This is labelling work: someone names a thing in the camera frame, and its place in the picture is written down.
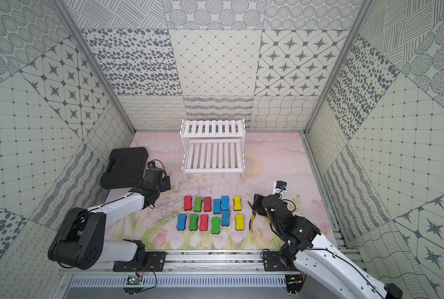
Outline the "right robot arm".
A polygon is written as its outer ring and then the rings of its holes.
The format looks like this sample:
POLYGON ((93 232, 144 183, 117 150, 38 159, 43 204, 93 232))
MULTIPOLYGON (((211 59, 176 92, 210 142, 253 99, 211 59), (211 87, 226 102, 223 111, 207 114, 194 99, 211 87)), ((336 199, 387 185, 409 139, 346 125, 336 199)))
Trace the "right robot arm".
POLYGON ((284 242, 275 254, 282 269, 307 274, 340 299, 400 299, 403 291, 366 273, 308 219, 293 214, 280 194, 254 195, 253 212, 269 219, 284 242))

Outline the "green eraser top shelf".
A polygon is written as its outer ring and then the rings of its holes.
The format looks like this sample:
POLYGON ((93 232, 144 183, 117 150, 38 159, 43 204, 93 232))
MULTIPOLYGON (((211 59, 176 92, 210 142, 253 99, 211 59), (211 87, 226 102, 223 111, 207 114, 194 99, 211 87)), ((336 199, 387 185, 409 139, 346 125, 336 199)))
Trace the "green eraser top shelf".
POLYGON ((202 197, 195 197, 193 211, 197 212, 197 213, 201 212, 202 204, 203 204, 203 198, 202 197))

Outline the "blue eraser shelf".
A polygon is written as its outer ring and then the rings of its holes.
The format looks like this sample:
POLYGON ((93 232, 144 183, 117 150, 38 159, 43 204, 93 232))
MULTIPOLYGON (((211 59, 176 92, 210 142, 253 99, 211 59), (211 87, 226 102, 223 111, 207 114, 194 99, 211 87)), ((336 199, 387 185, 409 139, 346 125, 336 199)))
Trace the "blue eraser shelf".
POLYGON ((230 225, 230 210, 222 210, 221 225, 228 227, 230 225))
POLYGON ((185 230, 186 229, 186 214, 179 214, 177 218, 177 230, 185 230))
POLYGON ((221 199, 213 199, 213 214, 221 214, 221 199))
POLYGON ((221 210, 228 211, 229 209, 229 196, 221 196, 221 210))

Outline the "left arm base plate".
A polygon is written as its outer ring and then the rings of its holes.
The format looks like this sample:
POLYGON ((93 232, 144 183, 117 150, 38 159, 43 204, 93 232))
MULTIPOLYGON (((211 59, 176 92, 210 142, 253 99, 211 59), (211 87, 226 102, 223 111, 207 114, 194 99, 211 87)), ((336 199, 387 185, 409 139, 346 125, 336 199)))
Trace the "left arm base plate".
POLYGON ((167 252, 162 251, 149 251, 139 252, 136 254, 133 260, 129 262, 116 262, 113 265, 114 272, 140 272, 154 271, 162 272, 167 252))

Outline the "blue eraser top shelf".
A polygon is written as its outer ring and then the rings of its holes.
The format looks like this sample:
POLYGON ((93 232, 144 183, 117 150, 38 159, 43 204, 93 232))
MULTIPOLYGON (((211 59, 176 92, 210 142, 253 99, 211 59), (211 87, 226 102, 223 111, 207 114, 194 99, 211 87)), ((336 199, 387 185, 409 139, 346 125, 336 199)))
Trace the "blue eraser top shelf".
POLYGON ((229 196, 221 196, 221 210, 228 211, 229 209, 229 196))
POLYGON ((221 199, 213 199, 213 214, 221 214, 221 199))

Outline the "red eraser top shelf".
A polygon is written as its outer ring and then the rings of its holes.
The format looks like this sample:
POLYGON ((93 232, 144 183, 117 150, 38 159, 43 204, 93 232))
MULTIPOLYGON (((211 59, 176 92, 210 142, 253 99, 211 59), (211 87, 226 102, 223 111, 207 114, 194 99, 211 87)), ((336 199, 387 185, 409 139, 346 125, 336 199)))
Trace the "red eraser top shelf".
POLYGON ((211 199, 211 197, 204 197, 203 198, 203 211, 204 212, 211 212, 212 211, 212 199, 211 199))
POLYGON ((183 206, 183 209, 184 209, 185 211, 191 211, 191 210, 193 209, 193 205, 192 205, 192 203, 193 203, 193 198, 192 198, 192 196, 185 196, 185 197, 184 197, 184 206, 183 206))

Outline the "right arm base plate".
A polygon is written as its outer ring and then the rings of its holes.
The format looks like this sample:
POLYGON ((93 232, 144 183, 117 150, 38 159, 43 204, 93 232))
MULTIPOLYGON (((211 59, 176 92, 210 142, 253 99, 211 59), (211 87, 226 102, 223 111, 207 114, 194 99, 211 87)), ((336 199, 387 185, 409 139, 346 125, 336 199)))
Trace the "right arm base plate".
POLYGON ((265 272, 298 272, 293 262, 289 262, 278 251, 262 250, 261 259, 263 260, 265 272))

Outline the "yellow eraser top shelf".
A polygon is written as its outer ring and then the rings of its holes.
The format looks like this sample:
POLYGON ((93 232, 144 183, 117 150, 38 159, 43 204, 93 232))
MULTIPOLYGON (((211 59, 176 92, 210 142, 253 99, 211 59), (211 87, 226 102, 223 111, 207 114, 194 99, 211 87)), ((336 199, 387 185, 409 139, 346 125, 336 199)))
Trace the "yellow eraser top shelf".
POLYGON ((240 196, 235 196, 233 198, 233 201, 234 201, 234 210, 235 211, 241 211, 242 210, 241 197, 240 196))

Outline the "yellow eraser shelf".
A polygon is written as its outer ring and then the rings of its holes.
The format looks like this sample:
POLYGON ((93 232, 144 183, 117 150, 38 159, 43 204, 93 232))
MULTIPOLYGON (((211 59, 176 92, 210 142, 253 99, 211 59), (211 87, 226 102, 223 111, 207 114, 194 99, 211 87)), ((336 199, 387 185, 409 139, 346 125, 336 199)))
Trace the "yellow eraser shelf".
POLYGON ((234 201, 234 210, 235 211, 241 211, 242 210, 241 197, 240 196, 235 196, 233 198, 233 201, 234 201))
POLYGON ((244 230, 244 215, 236 214, 235 220, 236 220, 236 230, 244 230))

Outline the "red eraser shelf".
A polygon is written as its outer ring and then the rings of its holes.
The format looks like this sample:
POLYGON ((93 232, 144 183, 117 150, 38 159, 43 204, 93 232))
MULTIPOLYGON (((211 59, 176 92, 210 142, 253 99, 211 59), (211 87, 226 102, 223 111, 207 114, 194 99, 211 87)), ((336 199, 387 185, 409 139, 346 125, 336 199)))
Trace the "red eraser shelf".
POLYGON ((185 196, 185 197, 184 197, 184 206, 183 206, 183 209, 184 209, 185 211, 191 211, 191 210, 193 209, 193 205, 192 205, 192 203, 193 203, 193 198, 192 198, 192 196, 185 196))
POLYGON ((211 199, 211 197, 204 197, 203 198, 203 211, 204 212, 211 212, 212 211, 212 199, 211 199))
POLYGON ((199 224, 200 231, 208 230, 208 221, 209 221, 209 216, 207 214, 200 215, 200 224, 199 224))

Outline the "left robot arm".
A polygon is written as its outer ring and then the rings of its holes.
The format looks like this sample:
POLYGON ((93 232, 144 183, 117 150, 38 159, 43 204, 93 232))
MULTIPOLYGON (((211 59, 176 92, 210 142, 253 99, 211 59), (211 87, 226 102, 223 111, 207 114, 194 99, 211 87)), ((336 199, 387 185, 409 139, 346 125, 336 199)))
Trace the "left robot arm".
POLYGON ((151 162, 142 182, 124 196, 88 209, 71 209, 49 247, 49 260, 65 269, 87 270, 111 262, 114 272, 144 269, 148 261, 143 242, 105 240, 105 231, 132 213, 154 208, 160 194, 170 188, 165 169, 151 162))

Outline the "green eraser shelf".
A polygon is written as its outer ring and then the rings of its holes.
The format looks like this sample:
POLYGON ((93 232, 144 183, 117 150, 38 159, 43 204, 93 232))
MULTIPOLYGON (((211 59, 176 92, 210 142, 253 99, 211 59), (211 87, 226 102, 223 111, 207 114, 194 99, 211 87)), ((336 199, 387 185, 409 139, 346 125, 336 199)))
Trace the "green eraser shelf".
POLYGON ((197 212, 197 213, 201 212, 202 204, 203 204, 203 198, 202 197, 195 197, 193 211, 197 212))
POLYGON ((189 230, 196 231, 198 230, 198 214, 191 214, 189 218, 189 230))
POLYGON ((213 235, 220 233, 221 218, 213 217, 211 220, 211 233, 213 235))

